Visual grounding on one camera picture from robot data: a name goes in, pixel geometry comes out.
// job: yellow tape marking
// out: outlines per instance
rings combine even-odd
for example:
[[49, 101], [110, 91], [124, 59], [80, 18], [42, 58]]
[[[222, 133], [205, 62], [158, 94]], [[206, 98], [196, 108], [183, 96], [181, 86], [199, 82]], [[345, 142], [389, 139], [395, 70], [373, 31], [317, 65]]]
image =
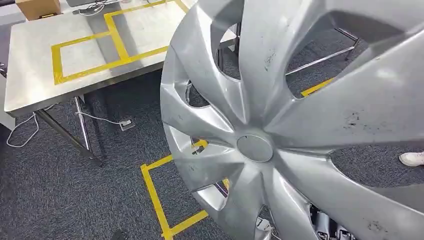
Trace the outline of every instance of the yellow tape marking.
[[230, 181], [226, 178], [222, 180], [222, 182], [224, 183], [224, 186], [226, 187], [226, 189], [230, 190]]
[[161, 202], [159, 201], [158, 193], [156, 192], [155, 185], [153, 185], [152, 177], [150, 177], [149, 169], [146, 164], [141, 165], [141, 173], [143, 174], [144, 181], [147, 186], [148, 193], [150, 194], [151, 202], [153, 203], [154, 210], [156, 211], [157, 219], [159, 220], [160, 227], [163, 231], [165, 240], [172, 240], [173, 234], [165, 217], [164, 210], [162, 209]]
[[159, 161], [155, 161], [154, 163], [148, 165], [146, 168], [148, 168], [149, 170], [152, 170], [154, 168], [157, 168], [157, 167], [160, 167], [160, 166], [162, 166], [164, 164], [167, 164], [167, 163], [169, 163], [171, 161], [172, 161], [172, 155], [169, 155], [169, 156], [166, 156], [166, 157], [162, 158]]
[[112, 36], [113, 43], [115, 45], [116, 51], [121, 60], [127, 59], [129, 57], [127, 50], [125, 49], [124, 42], [119, 35], [117, 26], [111, 15], [105, 14], [104, 21], [106, 22], [107, 28], [109, 29], [110, 35]]
[[189, 227], [193, 226], [197, 222], [200, 222], [200, 220], [206, 218], [207, 216], [209, 216], [208, 213], [205, 210], [203, 210], [203, 211], [197, 213], [196, 215], [190, 217], [189, 219], [187, 219], [187, 220], [179, 223], [178, 225], [174, 226], [173, 228], [171, 228], [171, 232], [175, 236], [175, 235], [181, 233], [182, 231], [188, 229]]
[[[132, 7], [132, 8], [128, 8], [128, 9], [124, 9], [124, 10], [119, 10], [119, 11], [114, 11], [114, 12], [110, 12], [110, 13], [106, 13], [104, 15], [104, 21], [107, 25], [107, 28], [109, 29], [108, 32], [101, 32], [101, 33], [96, 33], [94, 35], [91, 36], [86, 36], [86, 37], [82, 37], [82, 38], [78, 38], [75, 40], [71, 40], [71, 41], [67, 41], [67, 42], [63, 42], [63, 43], [59, 43], [56, 45], [51, 46], [51, 58], [52, 58], [52, 65], [53, 65], [53, 78], [54, 78], [54, 84], [58, 85], [58, 84], [62, 84], [71, 80], [75, 80], [90, 74], [94, 74], [94, 73], [98, 73], [107, 69], [112, 69], [112, 68], [116, 68], [125, 64], [129, 64], [135, 61], [138, 61], [140, 59], [143, 58], [147, 58], [156, 54], [160, 54], [160, 53], [164, 53], [168, 50], [168, 46], [164, 46], [158, 49], [154, 49], [148, 52], [143, 52], [141, 54], [135, 55], [135, 56], [129, 56], [128, 52], [125, 48], [124, 42], [121, 39], [121, 36], [118, 32], [118, 29], [115, 25], [113, 16], [119, 15], [119, 14], [124, 14], [124, 13], [128, 13], [128, 12], [132, 12], [138, 9], [143, 9], [143, 8], [149, 8], [149, 7], [153, 7], [156, 5], [160, 5], [160, 4], [164, 4], [166, 2], [172, 2], [175, 1], [175, 3], [185, 12], [187, 13], [189, 8], [181, 1], [181, 0], [161, 0], [161, 1], [157, 1], [157, 2], [153, 2], [153, 3], [149, 3], [149, 4], [145, 4], [145, 5], [141, 5], [141, 6], [136, 6], [136, 7]], [[93, 67], [91, 69], [88, 70], [84, 70], [81, 72], [77, 72], [74, 74], [71, 74], [69, 76], [63, 76], [63, 66], [62, 66], [62, 57], [61, 57], [61, 50], [60, 48], [65, 47], [65, 46], [69, 46], [69, 45], [73, 45], [73, 44], [78, 44], [84, 41], [88, 41], [91, 39], [97, 39], [97, 38], [103, 38], [106, 36], [111, 36], [112, 40], [113, 40], [113, 44], [116, 48], [116, 51], [119, 55], [120, 60], [117, 61], [113, 61], [101, 66], [97, 66], [97, 67]]]
[[[200, 147], [203, 146], [206, 148], [208, 145], [208, 142], [205, 140], [200, 140], [196, 142], [193, 147]], [[156, 211], [157, 219], [159, 220], [160, 227], [162, 228], [162, 237], [165, 238], [165, 240], [173, 240], [173, 236], [181, 233], [182, 231], [186, 230], [190, 226], [196, 224], [200, 220], [206, 218], [208, 216], [208, 213], [206, 211], [201, 211], [194, 216], [189, 217], [185, 221], [177, 224], [173, 228], [170, 228], [167, 218], [165, 216], [164, 210], [161, 205], [161, 201], [159, 200], [158, 193], [156, 192], [155, 185], [153, 184], [152, 177], [150, 176], [149, 170], [152, 170], [154, 168], [160, 167], [164, 164], [167, 164], [171, 162], [172, 155], [166, 156], [150, 165], [143, 164], [140, 166], [141, 174], [143, 175], [144, 181], [146, 183], [147, 191], [150, 195], [151, 202], [153, 203], [154, 210]]]
[[322, 89], [323, 87], [325, 87], [326, 85], [328, 85], [329, 83], [331, 83], [331, 81], [332, 81], [333, 79], [334, 79], [334, 78], [330, 78], [330, 79], [328, 79], [328, 80], [325, 80], [325, 81], [321, 82], [321, 83], [320, 83], [320, 84], [318, 84], [318, 85], [315, 85], [315, 86], [313, 86], [313, 87], [311, 87], [311, 88], [309, 88], [309, 89], [306, 89], [305, 91], [301, 92], [300, 94], [302, 94], [304, 97], [307, 97], [307, 96], [309, 96], [310, 94], [312, 94], [313, 92], [316, 92], [316, 91], [318, 91], [319, 89]]
[[189, 12], [189, 8], [181, 0], [174, 0], [174, 1], [178, 5], [178, 7], [184, 11], [184, 13]]

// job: white cable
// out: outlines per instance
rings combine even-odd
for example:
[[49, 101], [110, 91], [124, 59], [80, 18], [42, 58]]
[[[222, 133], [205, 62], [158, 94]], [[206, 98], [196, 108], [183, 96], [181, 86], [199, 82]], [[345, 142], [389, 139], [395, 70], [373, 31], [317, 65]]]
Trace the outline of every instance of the white cable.
[[272, 233], [272, 236], [274, 236], [274, 238], [281, 240], [281, 238], [279, 238], [278, 236], [276, 236], [274, 233]]
[[88, 117], [93, 118], [93, 119], [103, 120], [103, 121], [106, 121], [106, 122], [111, 123], [111, 124], [121, 125], [121, 123], [120, 123], [120, 122], [109, 121], [109, 120], [107, 120], [107, 119], [105, 119], [105, 118], [92, 116], [92, 115], [87, 114], [87, 113], [82, 112], [82, 111], [77, 111], [77, 112], [75, 112], [75, 114], [82, 114], [82, 115], [88, 116]]
[[[47, 111], [47, 110], [49, 110], [49, 109], [51, 109], [53, 106], [54, 106], [55, 104], [53, 104], [53, 105], [51, 105], [51, 106], [49, 106], [48, 108], [46, 108], [45, 109], [45, 111]], [[37, 126], [37, 130], [35, 130], [35, 132], [31, 135], [31, 136], [29, 136], [29, 138], [28, 138], [28, 140], [26, 140], [22, 145], [19, 145], [19, 146], [17, 146], [17, 145], [13, 145], [13, 144], [10, 144], [9, 143], [9, 140], [11, 139], [11, 137], [12, 137], [12, 134], [14, 133], [14, 131], [19, 127], [19, 126], [21, 126], [22, 124], [24, 124], [24, 123], [27, 123], [29, 120], [31, 120], [32, 118], [34, 118], [34, 121], [35, 121], [35, 124], [36, 124], [36, 126]], [[6, 144], [7, 145], [9, 145], [10, 147], [12, 147], [12, 148], [23, 148], [38, 132], [39, 132], [39, 130], [40, 130], [40, 126], [39, 126], [39, 122], [37, 121], [37, 115], [36, 115], [36, 113], [35, 112], [32, 112], [32, 116], [30, 116], [27, 120], [25, 120], [25, 121], [23, 121], [23, 122], [21, 122], [21, 123], [19, 123], [18, 125], [16, 125], [13, 129], [12, 129], [12, 131], [10, 132], [10, 134], [9, 134], [9, 136], [7, 137], [7, 141], [6, 141]]]

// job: white shoe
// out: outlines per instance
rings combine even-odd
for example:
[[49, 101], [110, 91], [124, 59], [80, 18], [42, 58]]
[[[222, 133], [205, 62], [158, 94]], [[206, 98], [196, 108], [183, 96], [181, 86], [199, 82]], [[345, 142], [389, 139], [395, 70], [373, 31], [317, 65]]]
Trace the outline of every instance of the white shoe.
[[399, 156], [399, 160], [409, 167], [417, 167], [419, 165], [424, 165], [424, 151], [406, 152]]

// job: hubcap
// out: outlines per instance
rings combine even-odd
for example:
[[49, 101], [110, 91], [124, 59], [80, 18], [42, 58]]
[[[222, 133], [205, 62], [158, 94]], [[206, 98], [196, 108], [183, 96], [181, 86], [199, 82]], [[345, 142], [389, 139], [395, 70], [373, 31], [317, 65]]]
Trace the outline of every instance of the hubcap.
[[[370, 189], [328, 155], [424, 140], [423, 13], [421, 0], [200, 0], [192, 7], [167, 51], [161, 114], [180, 175], [228, 234], [268, 239], [255, 227], [267, 205], [283, 240], [317, 240], [313, 204], [361, 240], [423, 239], [424, 207], [412, 200], [422, 185]], [[239, 22], [241, 80], [214, 58]], [[314, 33], [335, 27], [364, 39], [368, 50], [325, 88], [295, 98], [285, 81], [292, 56]], [[189, 81], [210, 105], [187, 103]], [[263, 136], [240, 136], [246, 129]], [[193, 154], [191, 137], [209, 144]], [[214, 186], [224, 179], [228, 197]]]
[[245, 135], [237, 140], [238, 150], [254, 162], [264, 163], [273, 156], [273, 148], [265, 139], [255, 135]]

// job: tape outline on table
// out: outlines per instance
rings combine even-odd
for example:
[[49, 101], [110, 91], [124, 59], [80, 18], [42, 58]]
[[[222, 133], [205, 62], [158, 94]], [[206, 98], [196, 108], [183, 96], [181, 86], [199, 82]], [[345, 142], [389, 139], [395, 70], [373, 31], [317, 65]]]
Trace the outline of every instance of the tape outline on table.
[[[145, 5], [140, 5], [140, 6], [136, 6], [136, 7], [131, 7], [128, 9], [124, 9], [124, 10], [119, 10], [119, 11], [114, 11], [114, 12], [109, 12], [104, 14], [104, 21], [107, 25], [107, 29], [109, 31], [105, 31], [105, 32], [100, 32], [100, 33], [96, 33], [93, 34], [91, 36], [86, 36], [86, 37], [81, 37], [75, 40], [71, 40], [71, 41], [66, 41], [66, 42], [62, 42], [59, 44], [55, 44], [51, 46], [51, 58], [52, 58], [52, 64], [53, 64], [53, 78], [54, 78], [54, 84], [58, 85], [58, 84], [63, 84], [90, 74], [94, 74], [94, 73], [98, 73], [107, 69], [112, 69], [112, 68], [116, 68], [122, 65], [126, 65], [135, 61], [138, 61], [140, 59], [144, 59], [156, 54], [160, 54], [160, 53], [164, 53], [168, 50], [168, 46], [164, 46], [164, 47], [160, 47], [151, 51], [147, 51], [147, 52], [143, 52], [134, 56], [129, 56], [127, 53], [127, 50], [125, 49], [124, 46], [124, 42], [121, 39], [121, 36], [117, 30], [117, 27], [115, 26], [115, 22], [113, 19], [113, 16], [119, 15], [119, 14], [124, 14], [124, 13], [128, 13], [128, 12], [132, 12], [135, 10], [139, 10], [139, 9], [144, 9], [144, 8], [149, 8], [149, 7], [153, 7], [156, 5], [161, 5], [161, 4], [165, 4], [167, 2], [175, 2], [185, 13], [187, 13], [189, 11], [189, 8], [181, 1], [181, 0], [161, 0], [161, 1], [157, 1], [157, 2], [152, 2], [149, 4], [145, 4]], [[96, 66], [93, 68], [90, 68], [88, 70], [84, 70], [84, 71], [80, 71], [77, 73], [73, 73], [71, 75], [68, 76], [64, 76], [63, 73], [63, 66], [62, 66], [62, 56], [61, 56], [61, 48], [66, 47], [66, 46], [70, 46], [70, 45], [74, 45], [74, 44], [78, 44], [78, 43], [82, 43], [85, 41], [89, 41], [92, 39], [98, 39], [98, 38], [103, 38], [106, 36], [111, 36], [112, 40], [113, 40], [113, 44], [116, 48], [116, 51], [119, 55], [119, 60], [113, 61], [113, 62], [109, 62], [107, 64], [101, 65], [101, 66]]]

